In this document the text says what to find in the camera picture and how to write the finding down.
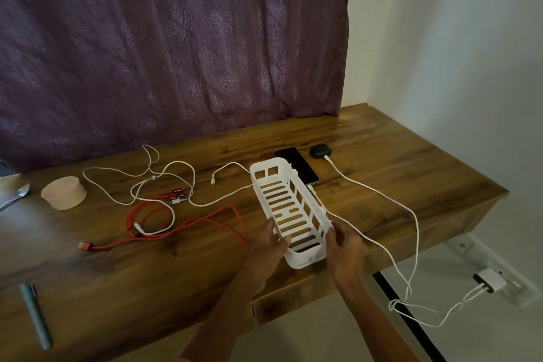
spoon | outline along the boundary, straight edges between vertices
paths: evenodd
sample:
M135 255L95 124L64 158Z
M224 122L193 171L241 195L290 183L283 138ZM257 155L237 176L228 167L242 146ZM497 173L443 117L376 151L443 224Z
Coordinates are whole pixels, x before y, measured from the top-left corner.
M15 196L13 199L10 199L9 201L5 202L3 205L0 206L0 212L3 211L8 206L10 206L12 203L15 203L19 199L25 197L30 191L30 189L31 189L30 183L27 183L26 185L21 187L19 191L17 192L17 196Z

wood grain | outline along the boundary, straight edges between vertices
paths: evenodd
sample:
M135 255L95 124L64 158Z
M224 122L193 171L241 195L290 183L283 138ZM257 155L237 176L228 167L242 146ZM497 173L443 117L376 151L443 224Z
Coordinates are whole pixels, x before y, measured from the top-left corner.
M317 143L329 144L332 160L343 173L416 212L422 249L469 231L507 194L492 180L366 104L343 108L337 118L293 118L162 146L156 167L161 169L172 160L192 164L197 172L194 201L205 203L251 183L239 167L228 167L217 175L213 187L209 181L216 168L234 160L249 167L273 157L277 149L296 146L319 175L316 191L332 212L390 247L398 258L413 255L411 215L338 177L326 161L311 159L309 148ZM80 241L102 243L126 237L124 220L131 207L113 203L88 183L87 199L64 212L50 208L39 193L52 180L81 177L81 170L91 166L140 173L146 167L146 155L136 150L0 180L0 202L20 185L30 182L32 186L31 195L0 213L0 349L5 360L108 360L164 338L206 318L244 260L245 249L239 241L213 225L194 226L164 240L135 242L108 252L78 251ZM191 178L189 168L180 164L171 171ZM137 181L105 171L91 175L124 201ZM164 177L146 185L143 195L179 186L174 178ZM243 190L227 202L239 210L249 237L253 236L265 219L253 190ZM220 205L196 208L181 203L174 209L183 220L211 213ZM236 227L232 214L218 218ZM369 271L390 265L376 246L369 249ZM257 320L263 323L327 294L332 289L327 278L325 261L302 270L282 261L262 299L255 300ZM323 282L312 283L317 279ZM19 293L18 286L24 282L38 289L54 341L49 351L40 350Z

red multi-connector cable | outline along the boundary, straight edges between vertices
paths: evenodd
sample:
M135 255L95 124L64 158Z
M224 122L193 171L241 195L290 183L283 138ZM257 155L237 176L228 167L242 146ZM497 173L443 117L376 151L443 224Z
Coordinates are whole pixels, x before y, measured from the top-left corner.
M161 194L161 195L157 195L157 196L153 196L153 197L150 197L150 199L178 199L178 198L181 198L181 197L186 197L186 195L183 195L181 193L181 189L175 189L173 190L172 192L168 192L168 193L164 193L164 194ZM247 247L249 245L249 236L247 235L247 230L245 229L245 226L243 225L243 221L240 217L240 214L239 212L235 209L235 207L231 204L226 204L224 206L222 206L221 208L217 209L215 212L213 213L210 213L206 216L203 216L203 217L200 217L200 218L196 218L196 219L189 219L185 222L183 222L182 224L180 224L178 227L172 229L172 230L169 230L168 232L163 232L163 233L160 233L160 234L156 234L156 235L144 235L144 234L141 234L136 228L134 228L134 223L136 223L136 218L138 216L139 213L141 213L149 204L151 204L152 202L150 201L142 201L142 202L139 202L136 207L134 207L134 209L132 210L132 212L130 212L130 214L127 216L126 218L126 222L125 222L125 226L126 226L126 231L131 235L130 238L126 238L126 239L121 239L121 240L118 240L117 242L113 242L113 243L110 243L110 244L107 244L107 245L94 245L92 244L91 242L80 242L79 245L78 245L78 248L81 249L82 251L98 251L98 250L102 250L102 249L111 249L117 245L120 245L120 244L123 244L123 243L126 243L126 242L135 242L135 241L153 241L153 240L158 240L158 239L163 239L163 238L166 238L168 236L170 236L172 233L174 232L177 232L181 229L185 229L185 228L188 228L189 226L192 226L198 222L208 222L208 223L213 223L214 225L217 225L217 226L220 226L221 228L224 228L226 230L228 230L229 232L232 232L239 240L240 242L243 244L243 246ZM219 223L219 222L216 222L214 220L211 220L209 219L211 216L214 216L216 215L217 213L219 213L220 211L226 209L226 208L231 208L233 211L234 211L234 214L236 215L239 223L240 223L240 226L243 230L243 235L240 235L239 233L237 233L235 230L227 227L226 225L223 225L222 223ZM151 212L147 213L143 219L141 220L141 222L139 222L140 226L143 227L143 225L145 224L145 221L146 219L152 215L153 213L157 212L158 210L161 210L161 209L164 209L166 210L166 212L168 213L168 220L167 220L167 223L170 223L172 221L172 212L167 209L167 207L165 207L164 205L160 205L160 207L152 210Z

light blue pen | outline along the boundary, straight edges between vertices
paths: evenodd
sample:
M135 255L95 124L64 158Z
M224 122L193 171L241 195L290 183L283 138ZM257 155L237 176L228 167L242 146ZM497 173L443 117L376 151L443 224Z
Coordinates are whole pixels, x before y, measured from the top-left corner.
M27 303L28 311L31 313L32 322L36 328L37 336L40 338L41 347L49 349L51 347L51 336L47 330L44 316L41 314L40 307L37 304L37 293L34 285L23 283L21 285L24 301Z

phone screen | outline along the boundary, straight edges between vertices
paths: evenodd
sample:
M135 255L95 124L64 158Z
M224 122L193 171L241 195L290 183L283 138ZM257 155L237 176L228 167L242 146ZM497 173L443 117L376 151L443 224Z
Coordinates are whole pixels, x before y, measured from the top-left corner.
M313 185L319 181L315 171L311 169L309 163L303 159L303 156L295 147L288 147L275 152L278 158L286 159L293 169L298 172L298 177L304 185Z

